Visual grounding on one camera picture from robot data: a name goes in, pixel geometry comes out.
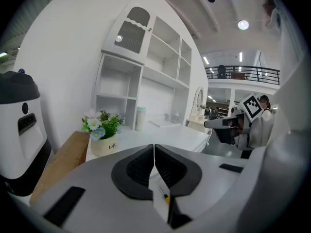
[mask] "blue flower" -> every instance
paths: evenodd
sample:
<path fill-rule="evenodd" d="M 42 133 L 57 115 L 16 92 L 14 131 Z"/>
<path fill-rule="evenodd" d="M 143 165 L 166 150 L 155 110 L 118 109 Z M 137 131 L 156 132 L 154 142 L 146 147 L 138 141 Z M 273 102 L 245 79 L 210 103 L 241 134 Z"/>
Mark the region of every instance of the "blue flower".
<path fill-rule="evenodd" d="M 103 137 L 106 134 L 106 131 L 103 128 L 98 128 L 97 131 L 101 135 L 101 137 Z"/>
<path fill-rule="evenodd" d="M 89 136 L 92 138 L 93 141 L 98 141 L 102 136 L 98 132 L 98 130 L 93 131 Z"/>

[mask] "potted flower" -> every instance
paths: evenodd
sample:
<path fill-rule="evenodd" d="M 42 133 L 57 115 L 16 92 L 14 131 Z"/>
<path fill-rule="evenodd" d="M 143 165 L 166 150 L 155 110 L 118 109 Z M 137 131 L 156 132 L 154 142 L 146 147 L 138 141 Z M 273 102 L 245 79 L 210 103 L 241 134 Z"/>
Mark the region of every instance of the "potted flower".
<path fill-rule="evenodd" d="M 90 109 L 82 119 L 82 130 L 91 137 L 91 150 L 98 156 L 112 154 L 117 149 L 116 133 L 120 133 L 123 119 L 119 115 L 111 116 L 106 111 L 95 112 Z"/>

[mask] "beige pot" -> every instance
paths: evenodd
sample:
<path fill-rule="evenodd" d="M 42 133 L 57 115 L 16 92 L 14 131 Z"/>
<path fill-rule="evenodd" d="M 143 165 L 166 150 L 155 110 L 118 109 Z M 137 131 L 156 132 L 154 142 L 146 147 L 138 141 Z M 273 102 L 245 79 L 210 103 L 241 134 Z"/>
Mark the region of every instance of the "beige pot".
<path fill-rule="evenodd" d="M 114 153 L 118 149 L 116 134 L 110 138 L 98 141 L 91 140 L 91 150 L 98 156 L 105 156 Z"/>

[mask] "black railing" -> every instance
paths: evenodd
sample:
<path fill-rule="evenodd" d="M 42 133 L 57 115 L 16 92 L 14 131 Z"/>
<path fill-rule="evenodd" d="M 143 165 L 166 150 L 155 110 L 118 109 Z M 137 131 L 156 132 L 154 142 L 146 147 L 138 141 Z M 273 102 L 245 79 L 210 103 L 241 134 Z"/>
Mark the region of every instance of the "black railing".
<path fill-rule="evenodd" d="M 251 66 L 218 66 L 205 68 L 209 79 L 250 80 L 280 85 L 279 70 Z"/>

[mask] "white robot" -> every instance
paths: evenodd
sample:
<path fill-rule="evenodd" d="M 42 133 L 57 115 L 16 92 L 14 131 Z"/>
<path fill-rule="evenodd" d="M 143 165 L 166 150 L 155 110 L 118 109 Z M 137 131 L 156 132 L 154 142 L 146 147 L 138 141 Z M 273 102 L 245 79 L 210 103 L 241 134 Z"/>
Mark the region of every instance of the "white robot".
<path fill-rule="evenodd" d="M 26 204 L 53 156 L 44 129 L 40 93 L 32 77 L 0 75 L 0 175 L 7 191 Z"/>

